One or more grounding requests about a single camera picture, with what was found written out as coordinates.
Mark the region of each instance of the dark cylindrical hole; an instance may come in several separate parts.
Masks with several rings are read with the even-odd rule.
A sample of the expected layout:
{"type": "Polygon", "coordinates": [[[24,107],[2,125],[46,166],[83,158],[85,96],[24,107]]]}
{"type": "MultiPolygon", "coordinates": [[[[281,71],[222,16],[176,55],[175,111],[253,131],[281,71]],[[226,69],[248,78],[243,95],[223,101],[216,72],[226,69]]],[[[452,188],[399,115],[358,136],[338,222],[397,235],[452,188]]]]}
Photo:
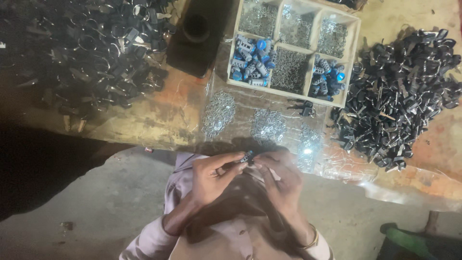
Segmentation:
{"type": "Polygon", "coordinates": [[[205,41],[210,35],[208,21],[200,14],[186,17],[183,22],[183,29],[186,37],[196,43],[205,41]]]}

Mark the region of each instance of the gold bangle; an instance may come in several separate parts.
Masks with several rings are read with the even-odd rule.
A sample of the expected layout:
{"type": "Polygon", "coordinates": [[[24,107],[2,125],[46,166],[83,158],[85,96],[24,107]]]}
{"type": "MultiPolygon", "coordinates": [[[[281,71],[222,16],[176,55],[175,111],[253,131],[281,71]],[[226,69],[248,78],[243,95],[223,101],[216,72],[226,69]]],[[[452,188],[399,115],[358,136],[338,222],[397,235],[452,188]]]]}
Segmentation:
{"type": "Polygon", "coordinates": [[[306,250],[306,249],[309,249],[310,247],[312,246],[317,246],[317,242],[319,240],[319,233],[317,232],[317,229],[315,228],[315,226],[313,226],[311,223],[310,223],[310,226],[314,229],[315,231],[315,238],[313,240],[313,242],[311,242],[308,246],[306,247],[302,247],[303,250],[306,250]]]}

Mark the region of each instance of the fingernail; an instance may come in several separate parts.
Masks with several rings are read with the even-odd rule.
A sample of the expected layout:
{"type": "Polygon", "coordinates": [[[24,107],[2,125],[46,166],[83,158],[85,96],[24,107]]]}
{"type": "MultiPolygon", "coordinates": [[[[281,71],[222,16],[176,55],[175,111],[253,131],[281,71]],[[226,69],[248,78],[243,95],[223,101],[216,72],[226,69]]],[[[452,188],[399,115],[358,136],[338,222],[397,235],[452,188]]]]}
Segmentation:
{"type": "Polygon", "coordinates": [[[245,163],[243,163],[241,166],[239,166],[239,171],[242,171],[242,170],[244,170],[244,168],[246,168],[246,167],[247,167],[247,165],[248,165],[248,163],[246,163],[246,162],[245,162],[245,163]]]}

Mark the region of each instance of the green object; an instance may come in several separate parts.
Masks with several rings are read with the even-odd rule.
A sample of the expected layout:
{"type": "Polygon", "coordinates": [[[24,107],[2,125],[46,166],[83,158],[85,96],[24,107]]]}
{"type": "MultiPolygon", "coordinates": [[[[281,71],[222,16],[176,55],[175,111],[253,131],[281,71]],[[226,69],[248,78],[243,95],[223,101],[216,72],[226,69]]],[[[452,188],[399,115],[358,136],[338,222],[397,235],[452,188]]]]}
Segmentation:
{"type": "Polygon", "coordinates": [[[427,260],[438,260],[429,251],[426,245],[426,239],[416,235],[409,235],[395,228],[387,229],[385,233],[387,238],[393,243],[404,247],[416,255],[427,260]]]}

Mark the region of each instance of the concrete floor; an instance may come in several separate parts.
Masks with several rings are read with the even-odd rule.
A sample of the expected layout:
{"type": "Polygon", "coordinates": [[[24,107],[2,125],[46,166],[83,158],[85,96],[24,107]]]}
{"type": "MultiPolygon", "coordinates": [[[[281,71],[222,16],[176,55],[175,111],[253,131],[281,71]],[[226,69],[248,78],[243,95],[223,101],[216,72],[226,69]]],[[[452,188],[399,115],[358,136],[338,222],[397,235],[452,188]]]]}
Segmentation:
{"type": "MultiPolygon", "coordinates": [[[[0,259],[116,259],[150,221],[162,214],[175,154],[122,151],[78,178],[36,210],[0,223],[0,259]],[[60,226],[74,223],[73,230],[60,226]]],[[[421,231],[428,209],[364,197],[360,187],[306,175],[301,205],[337,260],[373,260],[383,223],[421,231]]],[[[462,238],[462,215],[440,213],[438,233],[462,238]]]]}

